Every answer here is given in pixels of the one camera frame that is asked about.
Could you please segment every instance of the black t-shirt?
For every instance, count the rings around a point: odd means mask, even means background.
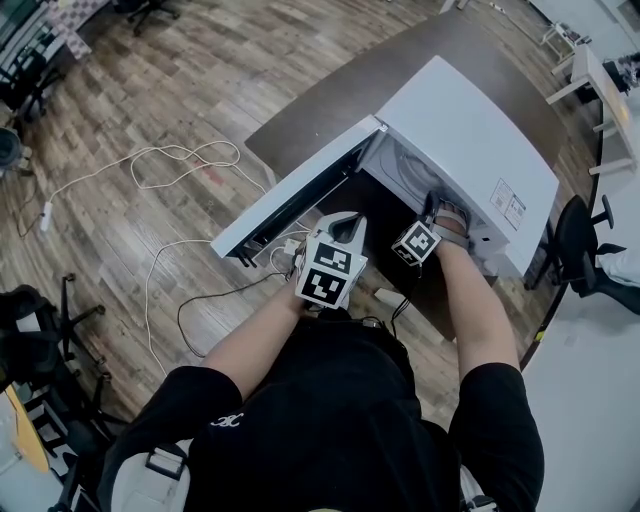
[[[544,471],[516,369],[471,371],[447,433],[421,420],[404,347],[342,322],[300,322],[244,404],[220,372],[171,372],[107,456],[103,509],[124,460],[190,438],[187,512],[457,511],[461,463],[503,512],[530,511]]]

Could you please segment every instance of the buckle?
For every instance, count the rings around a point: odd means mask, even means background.
[[[187,454],[176,445],[160,445],[147,455],[144,467],[179,481],[186,464]]]

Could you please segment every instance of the white cable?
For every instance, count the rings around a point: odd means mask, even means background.
[[[156,266],[156,262],[158,261],[158,256],[160,256],[160,253],[162,251],[164,251],[165,249],[168,249],[169,247],[173,247],[175,245],[189,244],[189,243],[210,244],[211,240],[179,240],[177,242],[172,242],[170,244],[165,245],[164,247],[161,247],[160,250],[156,253],[155,257],[153,258],[151,269],[149,269],[147,280],[144,283],[144,324],[145,324],[145,327],[147,328],[149,351],[151,352],[154,359],[160,366],[160,369],[162,370],[162,373],[164,373],[165,377],[167,376],[167,370],[164,369],[164,366],[162,365],[162,363],[160,362],[160,359],[158,358],[158,354],[156,354],[155,350],[153,350],[153,345],[151,344],[151,327],[149,326],[149,280],[151,279],[151,273],[153,272],[153,269]]]
[[[306,234],[308,234],[308,233],[309,233],[309,231],[289,231],[289,233],[283,233],[282,235],[278,235],[278,236],[277,236],[277,237],[275,237],[273,240],[277,240],[278,238],[282,238],[282,237],[289,236],[289,235],[297,235],[297,234],[304,234],[304,235],[306,235]]]
[[[299,220],[297,220],[297,221],[296,221],[296,224],[297,224],[298,226],[300,226],[302,229],[306,230],[306,232],[307,232],[307,233],[309,233],[309,232],[311,231],[307,226],[305,226],[305,225],[304,225],[302,222],[300,222]]]
[[[206,160],[205,158],[203,158],[202,156],[200,156],[198,154],[198,151],[209,147],[209,146],[213,146],[215,144],[223,144],[226,146],[231,146],[235,152],[236,152],[236,156],[234,158],[234,160],[232,162],[210,162],[208,160]],[[166,150],[167,149],[180,149],[182,151],[186,151],[187,154],[184,157],[179,157],[179,156],[174,156],[171,153],[168,153]],[[153,151],[159,151],[160,153],[162,153],[163,155],[168,156],[169,158],[173,159],[173,160],[178,160],[180,162],[183,162],[189,158],[191,158],[192,156],[197,157],[201,162],[202,165],[199,165],[197,167],[194,167],[193,169],[188,170],[187,172],[185,172],[184,174],[182,174],[181,176],[179,176],[178,178],[176,178],[175,180],[173,180],[170,183],[163,183],[160,185],[141,185],[140,182],[138,181],[138,179],[136,178],[136,174],[133,168],[133,165],[136,163],[136,161],[138,160],[138,158],[140,158],[143,155],[146,155],[147,153],[152,153]],[[69,183],[67,183],[66,185],[64,185],[63,187],[60,187],[58,190],[56,190],[53,194],[51,194],[51,197],[49,198],[49,203],[51,203],[53,201],[53,198],[58,195],[60,192],[62,192],[63,190],[67,189],[68,187],[70,187],[71,185],[75,185],[76,183],[86,180],[88,178],[93,178],[94,176],[97,176],[98,174],[100,174],[102,171],[106,171],[107,169],[121,164],[122,162],[126,161],[126,160],[131,160],[131,165],[130,165],[130,170],[131,170],[131,177],[133,178],[133,181],[135,182],[136,186],[140,189],[140,190],[150,190],[150,189],[154,189],[154,188],[164,188],[164,187],[170,187],[171,185],[175,185],[178,181],[180,181],[182,178],[188,176],[189,174],[191,174],[194,171],[197,171],[198,169],[202,169],[203,167],[207,167],[207,166],[214,166],[214,167],[233,167],[236,171],[238,171],[240,174],[242,174],[242,176],[244,176],[248,181],[250,181],[251,183],[253,183],[258,189],[260,189],[262,191],[263,194],[266,194],[267,191],[264,189],[264,187],[262,185],[260,185],[259,183],[255,182],[254,180],[252,180],[249,176],[247,176],[247,174],[240,169],[240,167],[238,167],[237,163],[240,161],[240,150],[238,149],[238,147],[233,144],[232,142],[228,142],[226,140],[215,140],[213,142],[207,142],[206,144],[202,144],[201,146],[198,146],[196,149],[194,150],[190,150],[188,148],[182,147],[182,146],[178,146],[177,144],[170,144],[168,146],[162,146],[162,147],[147,147],[147,148],[142,148],[139,149],[138,151],[124,157],[121,158],[120,160],[110,163],[108,165],[105,165],[104,167],[102,167],[101,169],[97,170],[94,173],[91,174],[87,174],[86,176],[82,176],[80,178],[76,178],[75,180],[70,181]]]
[[[271,251],[271,254],[269,255],[269,263],[271,263],[271,266],[273,267],[273,270],[275,270],[276,272],[282,272],[282,270],[280,270],[278,267],[276,267],[275,263],[273,263],[273,255],[275,254],[275,252],[278,249],[284,250],[284,245],[280,245],[280,246],[276,247],[273,251]]]

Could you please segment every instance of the dark wooden table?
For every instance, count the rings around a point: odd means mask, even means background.
[[[280,177],[370,114],[375,114],[431,58],[440,55],[487,95],[522,131],[550,167],[566,138],[534,85],[457,10],[429,19],[357,56],[297,98],[246,141]],[[415,214],[367,173],[359,173],[319,205],[323,213],[355,210],[369,220],[370,263],[402,293],[416,271],[390,250]],[[454,333],[439,263],[429,258],[412,304],[447,339]]]

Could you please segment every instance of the sleeve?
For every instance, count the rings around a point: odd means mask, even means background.
[[[122,463],[162,443],[192,439],[209,422],[238,409],[242,396],[229,377],[211,368],[173,370],[105,456],[98,499],[110,510],[111,490]]]
[[[518,370],[489,363],[470,371],[449,435],[462,464],[502,512],[535,510],[544,454]]]

